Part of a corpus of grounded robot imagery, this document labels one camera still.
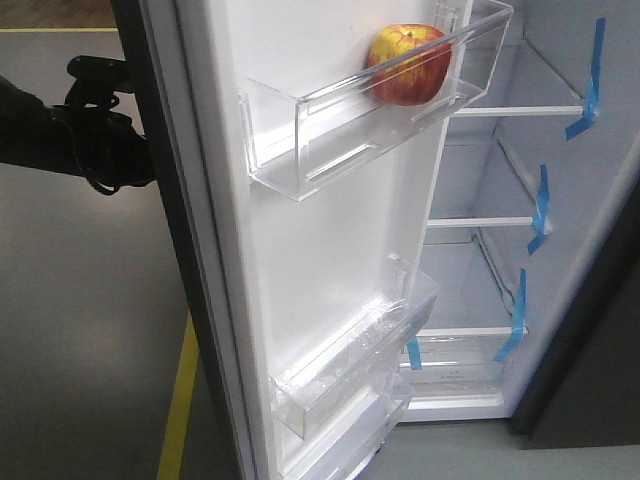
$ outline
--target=glass shelf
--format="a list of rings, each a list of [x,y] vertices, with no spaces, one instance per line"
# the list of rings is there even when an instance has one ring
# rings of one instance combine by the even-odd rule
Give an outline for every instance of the glass shelf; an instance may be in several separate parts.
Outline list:
[[[537,88],[528,95],[511,98],[509,82],[535,78]],[[503,45],[487,95],[471,108],[463,108],[458,118],[580,116],[584,99],[566,83],[553,66],[527,42]]]
[[[441,292],[428,324],[416,335],[422,369],[412,370],[405,347],[400,373],[424,395],[493,392],[505,365],[494,356],[512,333],[515,280],[504,268],[496,268],[499,261],[487,258],[477,237],[466,243],[425,245],[423,252],[422,268],[441,285]]]
[[[506,139],[445,145],[427,235],[435,229],[532,227],[539,179],[520,167]],[[487,178],[499,178],[490,206],[481,200]],[[551,232],[551,224],[546,233]]]

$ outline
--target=yellow floor line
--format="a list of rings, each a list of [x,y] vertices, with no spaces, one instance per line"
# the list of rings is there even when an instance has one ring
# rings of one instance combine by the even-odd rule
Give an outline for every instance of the yellow floor line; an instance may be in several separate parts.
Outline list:
[[[193,330],[191,315],[189,315],[182,341],[182,351],[173,386],[173,397],[164,432],[164,443],[162,444],[156,480],[178,480],[180,478],[182,453],[187,436],[197,366],[198,342]]]
[[[99,33],[117,31],[117,28],[0,28],[0,33]]]

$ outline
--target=door shelf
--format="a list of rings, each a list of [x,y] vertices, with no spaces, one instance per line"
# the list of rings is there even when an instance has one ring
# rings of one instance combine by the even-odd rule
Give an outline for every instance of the door shelf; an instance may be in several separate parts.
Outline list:
[[[413,20],[436,25],[448,32],[445,36],[380,65],[344,71],[334,83],[297,94],[295,88],[248,79],[241,86],[240,104],[250,176],[303,200],[484,95],[513,9],[475,0],[471,16],[478,20],[464,26],[466,7],[456,5],[460,2],[425,2],[423,17]],[[364,47],[368,41],[354,42]],[[366,56],[361,53],[360,65]],[[400,106],[375,96],[413,69],[447,63],[446,78],[427,103]]]
[[[393,391],[363,389],[343,414],[280,472],[281,480],[354,478],[406,412],[413,390],[397,374]]]
[[[276,418],[306,439],[362,388],[384,390],[380,372],[426,323],[436,294],[436,284],[418,272],[408,299],[366,307],[350,330],[311,362],[272,377]]]

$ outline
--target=red apple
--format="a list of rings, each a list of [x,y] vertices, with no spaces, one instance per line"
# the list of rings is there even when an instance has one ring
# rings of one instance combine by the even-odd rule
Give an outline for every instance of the red apple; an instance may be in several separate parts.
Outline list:
[[[430,25],[388,25],[371,44],[366,67],[386,62],[443,35]],[[396,105],[426,103],[442,87],[450,62],[451,45],[445,42],[375,74],[373,93],[381,101]]]

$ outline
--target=blue tape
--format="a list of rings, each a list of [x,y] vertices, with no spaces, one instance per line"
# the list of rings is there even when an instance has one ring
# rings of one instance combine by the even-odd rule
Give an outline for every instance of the blue tape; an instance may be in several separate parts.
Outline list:
[[[520,269],[520,285],[518,286],[518,296],[511,315],[511,335],[502,348],[495,354],[493,359],[501,362],[513,351],[524,337],[525,317],[527,313],[527,272]]]
[[[418,339],[416,337],[413,337],[407,343],[407,352],[409,352],[409,363],[411,363],[411,370],[422,370],[420,344],[418,343]]]
[[[533,220],[531,226],[536,232],[536,236],[527,245],[529,255],[542,246],[547,238],[544,233],[544,226],[547,223],[547,217],[549,216],[549,202],[551,201],[551,193],[549,192],[549,175],[547,172],[547,166],[540,165],[540,186],[538,187],[538,195],[536,198],[536,211],[533,213]]]
[[[596,32],[593,38],[593,54],[591,55],[591,75],[589,76],[587,98],[582,110],[582,117],[565,129],[567,141],[590,128],[596,120],[596,110],[600,103],[600,59],[602,57],[602,45],[604,43],[604,30],[606,24],[606,18],[599,18],[596,21]]]

